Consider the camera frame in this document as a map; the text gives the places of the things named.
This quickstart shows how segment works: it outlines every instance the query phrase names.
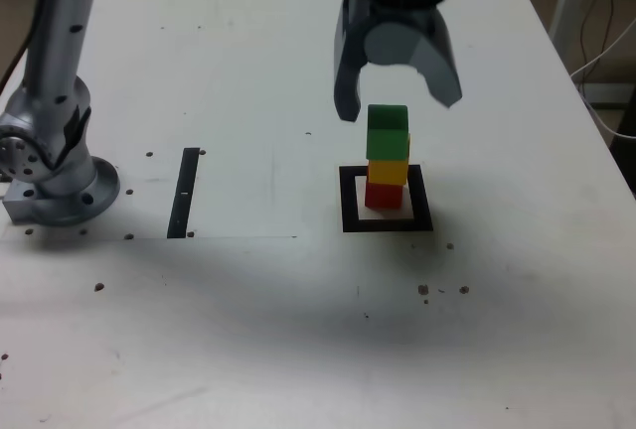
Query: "yellow block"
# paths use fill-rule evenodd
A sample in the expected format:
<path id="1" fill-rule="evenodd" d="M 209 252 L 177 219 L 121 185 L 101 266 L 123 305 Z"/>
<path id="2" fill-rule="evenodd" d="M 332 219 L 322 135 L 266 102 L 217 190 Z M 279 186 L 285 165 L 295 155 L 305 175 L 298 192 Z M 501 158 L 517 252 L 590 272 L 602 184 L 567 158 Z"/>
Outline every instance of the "yellow block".
<path id="1" fill-rule="evenodd" d="M 369 182 L 404 186 L 408 177 L 408 159 L 403 161 L 369 161 Z"/>

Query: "robotic arm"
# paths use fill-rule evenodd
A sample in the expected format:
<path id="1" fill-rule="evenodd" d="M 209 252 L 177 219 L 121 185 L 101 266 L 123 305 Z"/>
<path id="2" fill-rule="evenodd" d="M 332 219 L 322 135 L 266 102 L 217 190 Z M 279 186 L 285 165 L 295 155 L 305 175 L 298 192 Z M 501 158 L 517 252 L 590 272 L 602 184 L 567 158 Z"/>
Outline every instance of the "robotic arm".
<path id="1" fill-rule="evenodd" d="M 343 0 L 335 41 L 334 100 L 341 119 L 360 112 L 367 63 L 406 64 L 446 106 L 461 98 L 442 0 Z M 0 169 L 13 178 L 3 203 L 15 223 L 72 225 L 105 211 L 119 193 L 112 165 L 91 157 L 88 88 L 77 76 L 92 0 L 43 0 L 21 86 L 0 116 Z"/>

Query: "white cable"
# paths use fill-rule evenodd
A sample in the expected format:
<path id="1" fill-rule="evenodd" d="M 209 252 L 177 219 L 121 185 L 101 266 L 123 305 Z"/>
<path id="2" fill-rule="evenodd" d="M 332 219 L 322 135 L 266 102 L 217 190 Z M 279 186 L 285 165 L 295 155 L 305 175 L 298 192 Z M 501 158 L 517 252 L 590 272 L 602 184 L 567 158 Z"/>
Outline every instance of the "white cable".
<path id="1" fill-rule="evenodd" d="M 598 62 L 601 57 L 603 57 L 605 54 L 607 54 L 610 50 L 612 50 L 614 48 L 614 46 L 616 44 L 618 44 L 618 42 L 620 42 L 622 40 L 623 37 L 625 37 L 627 35 L 627 33 L 629 32 L 629 30 L 634 26 L 634 24 L 636 24 L 636 17 L 634 18 L 634 20 L 632 20 L 632 23 L 629 24 L 627 26 L 627 28 L 625 29 L 625 31 L 620 34 L 620 37 L 618 37 L 614 43 L 612 45 L 610 45 L 609 47 L 607 47 L 607 50 L 605 50 L 605 52 L 603 52 L 602 54 L 600 54 L 598 57 L 596 57 L 594 60 L 590 60 L 589 62 L 587 62 L 585 65 L 583 65 L 580 69 L 578 69 L 577 71 L 575 71 L 573 74 L 571 74 L 569 77 L 570 78 L 574 78 L 576 75 L 578 75 L 579 73 L 581 73 L 583 70 L 585 70 L 587 67 L 589 67 L 592 64 L 595 64 L 596 62 Z"/>
<path id="2" fill-rule="evenodd" d="M 620 134 L 620 133 L 617 133 L 616 131 L 613 131 L 609 126 L 605 124 L 605 122 L 602 119 L 600 119 L 600 116 L 598 115 L 596 110 L 592 107 L 592 105 L 589 104 L 589 101 L 587 101 L 583 96 L 581 96 L 580 99 L 582 99 L 583 103 L 585 103 L 585 106 L 587 106 L 587 109 L 592 115 L 592 118 L 596 119 L 596 121 L 598 121 L 598 124 L 600 124 L 603 128 L 605 128 L 605 130 L 607 130 L 609 133 L 613 134 L 617 138 L 636 140 L 636 136 L 628 136 L 626 134 Z"/>

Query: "cable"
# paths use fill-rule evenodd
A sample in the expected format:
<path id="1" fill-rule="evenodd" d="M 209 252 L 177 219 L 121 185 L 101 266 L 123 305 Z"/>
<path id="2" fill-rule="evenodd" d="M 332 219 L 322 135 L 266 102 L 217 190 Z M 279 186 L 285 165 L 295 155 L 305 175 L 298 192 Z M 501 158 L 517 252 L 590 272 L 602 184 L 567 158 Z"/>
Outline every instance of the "cable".
<path id="1" fill-rule="evenodd" d="M 609 32 L 612 28 L 613 22 L 614 22 L 614 0 L 609 0 L 609 17 L 607 18 L 607 25 L 605 26 L 605 35 L 603 37 L 603 45 L 601 45 L 601 48 L 600 48 L 601 53 L 605 52 L 605 46 L 607 45 L 607 39 L 609 38 Z M 598 67 L 598 64 L 600 64 L 600 61 L 597 61 L 589 71 L 585 71 L 583 73 L 583 78 L 581 80 L 583 94 L 585 94 L 585 82 L 587 81 L 588 78 L 592 76 L 592 74 L 596 70 L 596 67 Z"/>
<path id="2" fill-rule="evenodd" d="M 600 118 L 600 116 L 598 115 L 598 112 L 592 107 L 591 104 L 589 104 L 589 101 L 587 101 L 587 99 L 585 99 L 584 96 L 581 96 L 580 99 L 583 100 L 583 103 L 585 103 L 585 106 L 587 107 L 587 110 L 590 112 L 590 114 L 592 115 L 592 118 L 594 118 L 598 124 L 600 124 L 603 128 L 605 128 L 606 131 L 608 131 L 609 133 L 613 134 L 614 136 L 616 136 L 617 138 L 622 138 L 622 139 L 630 139 L 630 140 L 636 140 L 636 136 L 628 136 L 627 134 L 620 134 L 617 133 L 616 131 L 612 130 L 609 126 L 607 126 L 605 124 L 605 122 Z"/>
<path id="3" fill-rule="evenodd" d="M 589 62 L 587 62 L 585 65 L 583 65 L 580 69 L 578 69 L 577 71 L 575 71 L 574 73 L 572 73 L 570 75 L 570 78 L 574 78 L 575 76 L 577 76 L 579 73 L 581 73 L 583 70 L 585 70 L 587 67 L 589 67 L 590 65 L 598 62 L 603 56 L 605 56 L 606 54 L 609 53 L 610 50 L 612 50 L 616 44 L 618 44 L 623 37 L 625 37 L 627 35 L 627 33 L 631 30 L 631 28 L 634 26 L 634 24 L 636 24 L 636 17 L 634 17 L 634 20 L 632 20 L 631 24 L 629 24 L 627 26 L 627 28 L 623 31 L 622 34 L 620 34 L 620 36 L 614 41 L 614 43 L 612 45 L 610 45 L 609 47 L 607 47 L 607 50 L 605 52 L 603 52 L 602 54 L 600 54 L 599 56 L 597 56 L 595 59 L 590 60 Z"/>
<path id="4" fill-rule="evenodd" d="M 587 20 L 589 19 L 589 17 L 592 14 L 592 10 L 594 10 L 594 6 L 596 5 L 596 1 L 597 0 L 592 0 L 589 4 L 589 8 L 587 9 L 587 12 L 585 12 L 585 16 L 583 17 L 583 21 L 580 24 L 580 31 L 578 33 L 578 42 L 580 44 L 580 51 L 581 54 L 583 55 L 583 63 L 587 63 L 587 53 L 585 51 L 585 44 L 584 44 L 584 39 L 583 36 L 585 34 L 585 26 L 587 25 Z M 578 92 L 583 94 L 583 96 L 585 96 L 585 79 L 587 78 L 586 74 L 583 74 L 583 77 L 580 80 L 580 84 L 578 86 Z"/>
<path id="5" fill-rule="evenodd" d="M 16 53 L 15 57 L 11 60 L 9 67 L 6 69 L 6 71 L 2 75 L 2 79 L 0 79 L 0 94 L 2 94 L 2 92 L 4 91 L 4 88 L 7 85 L 9 78 L 13 74 L 13 71 L 16 69 L 16 66 L 22 59 L 22 56 L 29 48 L 29 44 L 31 43 L 31 40 L 33 39 L 33 35 L 35 34 L 36 29 L 38 28 L 40 19 L 42 18 L 43 9 L 44 9 L 44 0 L 36 0 L 36 7 L 33 13 L 33 19 L 31 20 L 31 27 L 29 28 L 29 32 L 27 33 L 27 36 L 25 37 L 24 42 L 18 49 L 18 52 Z"/>

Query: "red block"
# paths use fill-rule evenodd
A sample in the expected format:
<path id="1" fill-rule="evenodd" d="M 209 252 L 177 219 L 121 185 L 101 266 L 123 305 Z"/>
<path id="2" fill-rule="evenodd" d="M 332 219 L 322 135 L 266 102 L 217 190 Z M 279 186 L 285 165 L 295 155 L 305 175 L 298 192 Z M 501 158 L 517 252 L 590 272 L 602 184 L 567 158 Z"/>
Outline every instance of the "red block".
<path id="1" fill-rule="evenodd" d="M 371 209 L 401 208 L 403 186 L 391 184 L 375 184 L 367 181 L 365 191 L 365 207 Z"/>

